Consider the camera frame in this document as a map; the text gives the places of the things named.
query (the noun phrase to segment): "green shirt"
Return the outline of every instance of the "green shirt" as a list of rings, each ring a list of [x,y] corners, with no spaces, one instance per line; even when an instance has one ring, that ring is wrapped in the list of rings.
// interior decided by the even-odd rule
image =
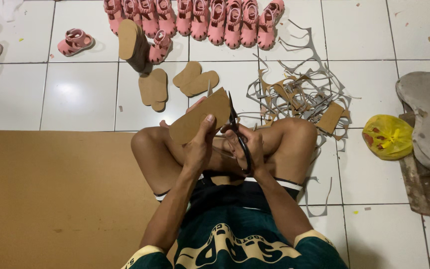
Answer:
[[[219,206],[183,223],[177,238],[176,269],[330,268],[346,269],[332,242],[315,230],[290,243],[270,213]],[[172,268],[162,249],[145,246],[122,269]]]

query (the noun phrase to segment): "plastic bag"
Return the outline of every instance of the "plastic bag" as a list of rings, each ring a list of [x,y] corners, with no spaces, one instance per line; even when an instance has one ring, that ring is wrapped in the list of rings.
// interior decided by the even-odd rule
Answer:
[[[397,160],[412,151],[413,128],[402,119],[390,115],[376,115],[363,129],[368,148],[381,160]]]

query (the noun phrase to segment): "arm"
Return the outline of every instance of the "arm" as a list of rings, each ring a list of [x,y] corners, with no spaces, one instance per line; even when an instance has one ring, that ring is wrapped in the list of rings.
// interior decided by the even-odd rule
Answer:
[[[193,140],[183,145],[182,172],[149,221],[139,248],[155,246],[167,253],[177,239],[192,191],[212,156],[214,122],[213,115],[208,115]]]
[[[266,169],[263,160],[263,138],[261,133],[251,131],[243,125],[239,125],[238,130],[248,140],[246,144],[252,157],[252,173],[265,194],[275,224],[281,234],[291,244],[294,244],[297,235],[312,230],[313,227],[296,201]],[[245,154],[238,143],[236,134],[232,130],[227,130],[225,136],[240,166],[246,166]]]

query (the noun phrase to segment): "black shorts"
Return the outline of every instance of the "black shorts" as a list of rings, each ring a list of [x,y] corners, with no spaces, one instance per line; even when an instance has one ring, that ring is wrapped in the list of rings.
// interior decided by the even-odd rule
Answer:
[[[288,180],[275,179],[296,200],[302,187]],[[161,202],[168,192],[155,194],[155,198]],[[215,185],[211,177],[204,172],[200,175],[192,192],[184,221],[188,221],[212,207],[222,205],[236,205],[271,212],[265,194],[254,178],[246,178],[243,183],[236,186]]]

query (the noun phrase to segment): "person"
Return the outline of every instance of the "person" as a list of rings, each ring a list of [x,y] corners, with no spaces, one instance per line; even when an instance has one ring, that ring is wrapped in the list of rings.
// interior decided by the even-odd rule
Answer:
[[[285,118],[255,132],[238,125],[252,158],[248,177],[237,135],[224,126],[225,138],[214,139],[218,130],[211,114],[185,145],[175,144],[167,127],[163,122],[142,129],[131,142],[161,203],[123,269],[172,268],[166,255],[176,240],[176,269],[347,268],[296,202],[316,144],[312,123]],[[214,171],[245,179],[239,185],[215,185]]]

